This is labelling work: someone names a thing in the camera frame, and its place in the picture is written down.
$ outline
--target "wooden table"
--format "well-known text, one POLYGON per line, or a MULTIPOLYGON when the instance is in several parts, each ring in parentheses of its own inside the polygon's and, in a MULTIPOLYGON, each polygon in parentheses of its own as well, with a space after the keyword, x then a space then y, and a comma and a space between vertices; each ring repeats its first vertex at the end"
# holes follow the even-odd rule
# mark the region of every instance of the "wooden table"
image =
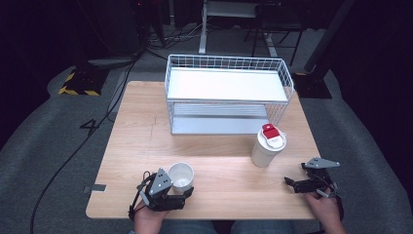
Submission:
POLYGON ((168 218, 313 219, 303 195, 283 180, 307 179, 300 164, 319 157, 297 96, 278 127, 287 146, 269 167, 258 168, 250 160, 255 135, 172 136, 164 83, 129 82, 95 181, 106 190, 92 192, 86 213, 127 218, 145 171, 186 162, 195 172, 195 190, 168 218))

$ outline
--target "human hand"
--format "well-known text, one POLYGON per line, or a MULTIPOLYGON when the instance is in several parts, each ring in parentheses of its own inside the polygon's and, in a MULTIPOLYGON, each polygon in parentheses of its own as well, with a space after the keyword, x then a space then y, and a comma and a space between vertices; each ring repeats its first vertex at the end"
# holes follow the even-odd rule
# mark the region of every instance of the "human hand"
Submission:
POLYGON ((346 233, 340 220, 340 210, 336 198, 319 197, 318 193, 305 193, 314 216, 322 223, 326 233, 346 233))
POLYGON ((139 211, 134 215, 134 232, 138 234, 158 234, 162 221, 170 213, 170 211, 151 211, 142 201, 137 204, 136 208, 139 211))

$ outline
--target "white wire basket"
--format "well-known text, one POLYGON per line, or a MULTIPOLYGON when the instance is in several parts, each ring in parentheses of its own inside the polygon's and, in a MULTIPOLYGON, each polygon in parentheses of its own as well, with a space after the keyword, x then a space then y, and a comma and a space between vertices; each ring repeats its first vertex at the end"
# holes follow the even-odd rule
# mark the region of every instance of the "white wire basket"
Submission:
POLYGON ((173 135, 244 135, 276 126, 294 86, 280 58, 170 55, 165 92, 173 135))

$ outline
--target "person's right hand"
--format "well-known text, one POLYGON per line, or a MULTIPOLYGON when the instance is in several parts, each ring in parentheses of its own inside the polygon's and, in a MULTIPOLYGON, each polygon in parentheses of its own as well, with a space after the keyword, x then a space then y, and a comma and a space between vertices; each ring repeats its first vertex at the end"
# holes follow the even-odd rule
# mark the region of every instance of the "person's right hand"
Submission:
POLYGON ((318 193, 305 193, 304 197, 314 216, 322 223, 326 233, 346 233, 340 220, 336 198, 320 197, 318 193))

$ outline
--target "paper cup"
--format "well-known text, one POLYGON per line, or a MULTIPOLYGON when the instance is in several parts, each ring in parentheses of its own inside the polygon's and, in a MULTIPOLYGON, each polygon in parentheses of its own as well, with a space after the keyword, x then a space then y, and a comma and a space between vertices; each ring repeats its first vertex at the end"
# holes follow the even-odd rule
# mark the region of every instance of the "paper cup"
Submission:
POLYGON ((194 170, 186 163, 172 165, 168 175, 172 179, 172 189, 176 193, 183 193, 190 189, 194 182, 194 170))
POLYGON ((270 165, 271 161, 273 161, 274 157, 279 154, 286 146, 286 136, 285 133, 280 131, 277 127, 275 127, 282 137, 282 143, 278 147, 273 147, 268 144, 267 139, 263 135, 263 131, 261 130, 257 134, 257 138, 252 148, 251 160, 255 166, 264 168, 270 165))

